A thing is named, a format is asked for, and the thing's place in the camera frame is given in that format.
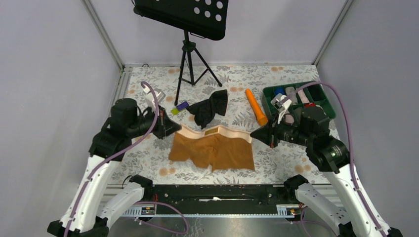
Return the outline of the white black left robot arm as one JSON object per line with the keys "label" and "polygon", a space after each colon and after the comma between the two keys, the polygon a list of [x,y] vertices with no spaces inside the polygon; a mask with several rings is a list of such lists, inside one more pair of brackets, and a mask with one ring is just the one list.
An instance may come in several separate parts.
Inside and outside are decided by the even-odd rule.
{"label": "white black left robot arm", "polygon": [[47,232],[56,237],[106,237],[132,205],[153,198],[152,180],[135,175],[103,209],[99,208],[108,182],[132,147],[132,140],[146,138],[150,133],[163,139],[180,129],[181,125],[172,121],[161,106],[141,111],[134,99],[117,100],[93,138],[77,194],[61,219],[50,222]]}

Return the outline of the brown boxer underwear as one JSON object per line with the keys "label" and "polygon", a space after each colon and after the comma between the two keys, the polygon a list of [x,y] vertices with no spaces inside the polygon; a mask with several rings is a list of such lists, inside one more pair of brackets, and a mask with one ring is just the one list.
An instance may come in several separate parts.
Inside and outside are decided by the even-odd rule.
{"label": "brown boxer underwear", "polygon": [[196,167],[212,171],[255,170],[250,133],[223,125],[195,131],[183,124],[174,134],[168,159],[191,160]]}

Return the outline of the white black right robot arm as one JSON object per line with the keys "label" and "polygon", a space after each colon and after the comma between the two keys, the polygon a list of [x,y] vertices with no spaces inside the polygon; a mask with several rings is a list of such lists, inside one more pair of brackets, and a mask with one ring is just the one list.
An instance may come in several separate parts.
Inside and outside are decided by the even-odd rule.
{"label": "white black right robot arm", "polygon": [[278,118],[253,131],[251,137],[276,147],[285,141],[305,146],[309,160],[331,183],[343,207],[323,197],[302,175],[284,182],[283,196],[287,202],[302,202],[315,212],[339,237],[400,237],[397,228],[390,227],[372,205],[350,159],[350,151],[340,140],[330,135],[329,117],[320,107],[305,107],[297,126]]}

